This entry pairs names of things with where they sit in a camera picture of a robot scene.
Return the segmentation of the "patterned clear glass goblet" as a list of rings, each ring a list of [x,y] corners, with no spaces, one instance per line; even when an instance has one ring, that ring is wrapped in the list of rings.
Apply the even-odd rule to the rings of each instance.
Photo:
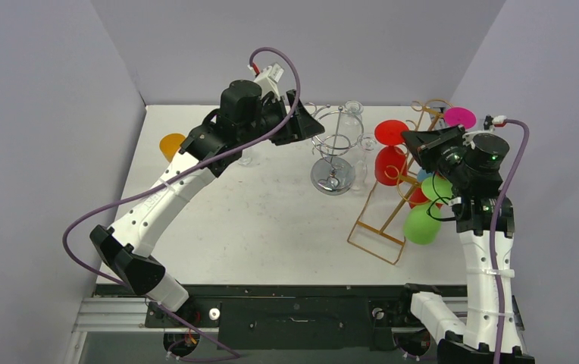
[[[250,166],[253,162],[252,148],[244,149],[242,151],[242,155],[240,156],[237,162],[241,166]]]

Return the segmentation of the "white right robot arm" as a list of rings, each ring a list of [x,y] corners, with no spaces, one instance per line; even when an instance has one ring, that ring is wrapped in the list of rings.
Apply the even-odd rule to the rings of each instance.
[[[509,144],[491,132],[468,135],[464,127],[404,131],[419,166],[452,185],[449,204],[462,245],[467,317],[462,322],[431,286],[417,286],[396,302],[397,317],[419,321],[437,345],[439,363],[533,363],[515,323],[510,258],[514,210],[500,165]]]

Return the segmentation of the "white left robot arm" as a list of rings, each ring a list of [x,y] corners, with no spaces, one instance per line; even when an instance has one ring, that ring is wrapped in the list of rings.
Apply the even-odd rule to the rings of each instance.
[[[194,305],[189,292],[152,255],[161,235],[191,199],[242,156],[242,146],[270,140],[275,146],[316,137],[324,126],[300,101],[297,90],[286,97],[249,80],[233,81],[218,108],[191,129],[153,185],[129,212],[89,235],[107,265],[130,290],[164,307],[176,326],[189,324]]]

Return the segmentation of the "yellow plastic wine glass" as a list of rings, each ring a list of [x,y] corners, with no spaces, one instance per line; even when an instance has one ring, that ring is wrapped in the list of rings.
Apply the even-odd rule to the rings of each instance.
[[[170,133],[160,140],[159,149],[168,162],[172,162],[185,139],[181,133]]]

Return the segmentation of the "green plastic wine glass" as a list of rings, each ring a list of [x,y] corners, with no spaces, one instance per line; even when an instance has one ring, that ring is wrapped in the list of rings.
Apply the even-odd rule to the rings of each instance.
[[[406,240],[418,245],[429,245],[435,241],[444,221],[441,213],[443,206],[448,206],[452,199],[452,184],[437,174],[425,178],[415,191],[423,200],[410,198],[409,212],[403,233]]]

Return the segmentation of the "red plastic wine glass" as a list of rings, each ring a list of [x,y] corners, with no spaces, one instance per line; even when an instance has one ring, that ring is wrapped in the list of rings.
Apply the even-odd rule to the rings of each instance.
[[[382,121],[375,127],[375,139],[383,145],[374,161],[374,176],[380,184],[391,187],[402,183],[407,163],[399,146],[404,143],[402,132],[407,130],[406,123],[395,119]]]

